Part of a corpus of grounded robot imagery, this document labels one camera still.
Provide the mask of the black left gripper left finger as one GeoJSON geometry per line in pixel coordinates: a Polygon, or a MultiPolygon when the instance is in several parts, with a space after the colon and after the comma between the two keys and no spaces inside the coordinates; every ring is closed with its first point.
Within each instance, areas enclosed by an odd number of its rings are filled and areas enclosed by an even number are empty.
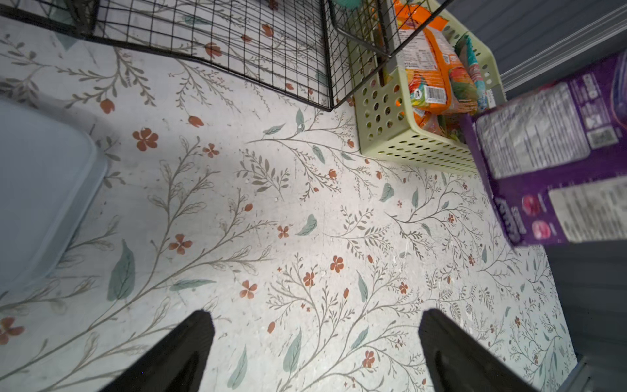
{"type": "Polygon", "coordinates": [[[196,310],[104,391],[198,391],[215,328],[212,316],[196,310]]]}

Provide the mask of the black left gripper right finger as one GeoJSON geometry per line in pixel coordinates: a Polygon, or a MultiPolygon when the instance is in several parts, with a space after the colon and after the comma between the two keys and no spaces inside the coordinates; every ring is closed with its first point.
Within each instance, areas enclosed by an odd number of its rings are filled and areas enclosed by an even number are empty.
{"type": "Polygon", "coordinates": [[[442,311],[426,310],[418,336],[436,391],[533,391],[442,311]]]}

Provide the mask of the purple candy bag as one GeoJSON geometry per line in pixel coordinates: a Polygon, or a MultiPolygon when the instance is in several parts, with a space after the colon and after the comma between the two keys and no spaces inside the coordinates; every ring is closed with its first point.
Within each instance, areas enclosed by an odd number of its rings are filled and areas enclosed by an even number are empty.
{"type": "Polygon", "coordinates": [[[625,239],[625,52],[460,125],[511,245],[625,239]]]}

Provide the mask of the orange Fox's fruits candy bag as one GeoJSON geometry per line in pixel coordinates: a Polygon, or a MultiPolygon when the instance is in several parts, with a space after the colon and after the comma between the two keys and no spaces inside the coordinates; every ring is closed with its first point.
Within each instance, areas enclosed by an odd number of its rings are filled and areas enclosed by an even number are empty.
{"type": "Polygon", "coordinates": [[[394,12],[399,37],[408,41],[398,59],[405,68],[415,114],[476,112],[478,89],[444,35],[448,20],[436,16],[424,25],[431,12],[407,1],[394,2],[394,12]]]}

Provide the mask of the teal Fox's candy bag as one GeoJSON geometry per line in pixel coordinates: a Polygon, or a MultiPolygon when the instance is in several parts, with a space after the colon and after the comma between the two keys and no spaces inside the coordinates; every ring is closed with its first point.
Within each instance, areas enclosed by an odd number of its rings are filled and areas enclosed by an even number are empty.
{"type": "Polygon", "coordinates": [[[486,83],[483,79],[474,51],[473,41],[469,34],[464,34],[459,38],[455,45],[455,51],[477,90],[478,111],[483,112],[488,108],[486,83]]]}

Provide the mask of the light blue plastic case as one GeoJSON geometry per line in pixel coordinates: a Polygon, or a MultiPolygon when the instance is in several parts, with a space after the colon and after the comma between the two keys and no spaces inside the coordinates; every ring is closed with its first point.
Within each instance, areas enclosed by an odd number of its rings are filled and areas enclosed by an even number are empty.
{"type": "Polygon", "coordinates": [[[86,132],[1,100],[1,290],[60,262],[108,170],[86,132]]]}

